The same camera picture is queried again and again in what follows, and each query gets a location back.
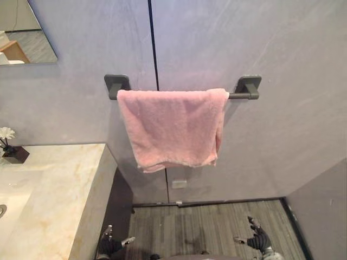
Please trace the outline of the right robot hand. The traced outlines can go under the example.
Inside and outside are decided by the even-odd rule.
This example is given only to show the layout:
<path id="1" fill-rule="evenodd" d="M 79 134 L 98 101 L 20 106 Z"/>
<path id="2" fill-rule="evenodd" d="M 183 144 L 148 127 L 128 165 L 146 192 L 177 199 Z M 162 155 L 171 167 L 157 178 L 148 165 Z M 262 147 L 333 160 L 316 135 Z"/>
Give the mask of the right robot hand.
<path id="1" fill-rule="evenodd" d="M 259 250 L 263 255 L 272 250 L 272 242 L 262 228 L 261 224 L 253 217 L 247 216 L 250 228 L 254 231 L 253 237 L 251 238 L 241 238 L 235 236 L 233 238 L 235 243 L 247 245 L 255 250 Z"/>

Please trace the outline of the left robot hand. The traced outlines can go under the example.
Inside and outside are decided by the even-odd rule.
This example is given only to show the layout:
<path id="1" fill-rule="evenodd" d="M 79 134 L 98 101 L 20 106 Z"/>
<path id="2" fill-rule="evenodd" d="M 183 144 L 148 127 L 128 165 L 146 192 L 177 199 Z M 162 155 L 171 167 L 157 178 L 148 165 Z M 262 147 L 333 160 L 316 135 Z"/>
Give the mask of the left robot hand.
<path id="1" fill-rule="evenodd" d="M 126 248 L 135 239 L 135 237 L 128 237 L 121 241 L 115 240 L 113 238 L 113 226 L 108 225 L 101 235 L 95 259 L 111 259 L 114 253 Z"/>

